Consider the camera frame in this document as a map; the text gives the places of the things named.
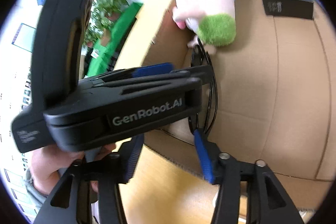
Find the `person's left hand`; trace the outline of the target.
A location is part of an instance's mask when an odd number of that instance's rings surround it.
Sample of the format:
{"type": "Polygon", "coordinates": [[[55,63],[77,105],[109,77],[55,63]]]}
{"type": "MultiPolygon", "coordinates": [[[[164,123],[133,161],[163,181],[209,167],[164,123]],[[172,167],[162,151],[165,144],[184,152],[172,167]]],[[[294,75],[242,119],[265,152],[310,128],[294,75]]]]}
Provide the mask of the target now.
{"type": "Polygon", "coordinates": [[[82,160],[84,156],[84,151],[63,151],[55,144],[33,150],[30,154],[29,171],[34,188],[48,196],[60,180],[59,170],[68,168],[75,160],[82,160]]]}

